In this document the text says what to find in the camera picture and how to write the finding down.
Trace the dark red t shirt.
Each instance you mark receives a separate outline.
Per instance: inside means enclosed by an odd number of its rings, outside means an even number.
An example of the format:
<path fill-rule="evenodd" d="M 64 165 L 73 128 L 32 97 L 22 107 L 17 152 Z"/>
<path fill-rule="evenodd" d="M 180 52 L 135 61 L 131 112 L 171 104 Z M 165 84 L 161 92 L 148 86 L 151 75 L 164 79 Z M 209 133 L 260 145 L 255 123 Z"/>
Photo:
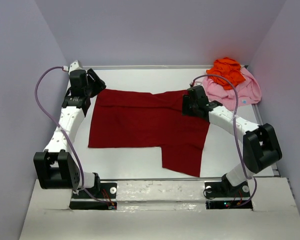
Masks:
<path fill-rule="evenodd" d="M 182 114 L 185 94 L 103 90 L 96 97 L 88 147 L 160 147 L 163 168 L 199 177 L 210 124 Z"/>

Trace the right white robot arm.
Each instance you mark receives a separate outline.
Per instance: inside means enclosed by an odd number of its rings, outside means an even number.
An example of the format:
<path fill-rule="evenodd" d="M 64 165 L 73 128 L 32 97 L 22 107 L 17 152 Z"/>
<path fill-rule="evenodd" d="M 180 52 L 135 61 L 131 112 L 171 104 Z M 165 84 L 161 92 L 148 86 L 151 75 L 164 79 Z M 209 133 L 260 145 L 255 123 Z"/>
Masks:
<path fill-rule="evenodd" d="M 228 110 L 218 101 L 209 101 L 204 88 L 196 85 L 187 89 L 182 99 L 182 114 L 198 117 L 218 126 L 234 136 L 240 164 L 224 174 L 210 190 L 228 194 L 237 190 L 246 180 L 282 159 L 282 150 L 272 125 L 250 122 L 237 115 L 237 109 Z"/>

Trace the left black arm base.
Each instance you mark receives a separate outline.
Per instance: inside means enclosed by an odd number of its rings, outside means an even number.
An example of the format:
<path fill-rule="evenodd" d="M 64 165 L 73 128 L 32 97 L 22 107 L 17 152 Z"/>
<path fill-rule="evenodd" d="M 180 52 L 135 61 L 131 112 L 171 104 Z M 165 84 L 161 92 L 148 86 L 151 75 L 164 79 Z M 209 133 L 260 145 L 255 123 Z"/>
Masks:
<path fill-rule="evenodd" d="M 69 202 L 71 210 L 97 210 L 112 211 L 117 210 L 117 189 L 118 184 L 113 181 L 102 181 L 100 190 L 89 188 L 87 191 L 81 190 L 72 193 Z"/>

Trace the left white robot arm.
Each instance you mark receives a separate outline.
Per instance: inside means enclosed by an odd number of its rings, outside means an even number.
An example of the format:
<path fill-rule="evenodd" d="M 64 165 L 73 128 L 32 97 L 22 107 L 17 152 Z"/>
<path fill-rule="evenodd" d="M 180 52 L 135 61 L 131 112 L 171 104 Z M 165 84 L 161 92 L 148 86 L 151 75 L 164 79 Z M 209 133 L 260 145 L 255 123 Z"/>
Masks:
<path fill-rule="evenodd" d="M 69 189 L 94 198 L 101 191 L 101 180 L 95 172 L 85 172 L 74 148 L 78 129 L 91 106 L 91 99 L 106 89 L 106 84 L 93 69 L 62 66 L 68 73 L 69 88 L 64 96 L 59 119 L 37 103 L 42 112 L 55 123 L 53 135 L 41 152 L 33 157 L 37 178 L 42 189 Z"/>

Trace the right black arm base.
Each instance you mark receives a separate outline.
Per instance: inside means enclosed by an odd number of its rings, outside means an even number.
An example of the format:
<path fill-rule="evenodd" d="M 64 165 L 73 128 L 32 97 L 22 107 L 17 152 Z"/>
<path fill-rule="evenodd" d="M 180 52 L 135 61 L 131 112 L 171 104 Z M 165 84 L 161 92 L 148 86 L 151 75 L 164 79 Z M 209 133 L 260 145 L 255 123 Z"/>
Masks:
<path fill-rule="evenodd" d="M 207 210 L 253 209 L 251 202 L 244 204 L 251 197 L 247 181 L 230 191 L 221 189 L 219 181 L 205 182 L 203 196 Z"/>

